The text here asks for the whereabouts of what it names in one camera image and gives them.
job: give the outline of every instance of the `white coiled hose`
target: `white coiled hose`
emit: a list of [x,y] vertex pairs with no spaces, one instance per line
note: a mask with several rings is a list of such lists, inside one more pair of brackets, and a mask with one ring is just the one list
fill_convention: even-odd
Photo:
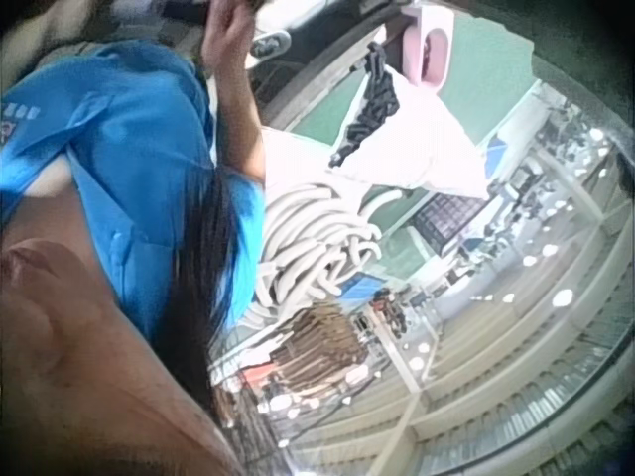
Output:
[[381,231],[368,218],[401,197],[388,191],[354,213],[332,188],[303,184],[270,203],[255,299],[241,324],[262,329],[314,300],[340,296],[341,284],[372,256],[381,258]]

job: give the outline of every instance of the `blue shirt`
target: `blue shirt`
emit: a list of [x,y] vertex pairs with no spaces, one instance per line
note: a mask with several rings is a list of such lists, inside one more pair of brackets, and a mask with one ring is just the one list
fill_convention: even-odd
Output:
[[[101,266],[149,339],[183,241],[186,178],[213,174],[213,124],[193,66],[167,48],[127,41],[45,66],[2,101],[2,225],[66,153]],[[230,174],[229,187],[239,228],[235,321],[253,297],[265,206],[248,178]]]

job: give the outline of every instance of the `hand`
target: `hand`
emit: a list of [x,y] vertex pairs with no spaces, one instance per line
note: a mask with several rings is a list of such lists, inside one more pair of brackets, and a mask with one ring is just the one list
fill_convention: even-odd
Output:
[[208,74],[236,77],[254,39],[255,19],[247,0],[210,0],[200,54]]

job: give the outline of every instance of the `person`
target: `person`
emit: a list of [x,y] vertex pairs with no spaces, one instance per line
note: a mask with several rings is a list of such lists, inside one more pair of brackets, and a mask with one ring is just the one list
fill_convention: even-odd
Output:
[[262,246],[253,35],[246,0],[210,4],[217,118],[193,64],[143,41],[4,95],[2,474],[256,474],[208,373]]

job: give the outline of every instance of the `blue polo shirt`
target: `blue polo shirt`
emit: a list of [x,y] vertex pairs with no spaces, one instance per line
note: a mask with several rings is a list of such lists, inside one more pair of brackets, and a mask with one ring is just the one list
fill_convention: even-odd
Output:
[[[159,45],[120,42],[38,69],[2,99],[2,225],[66,154],[101,266],[150,339],[183,241],[187,177],[214,173],[213,131],[193,66]],[[229,187],[239,228],[235,321],[253,297],[265,205],[250,179],[230,173]]]

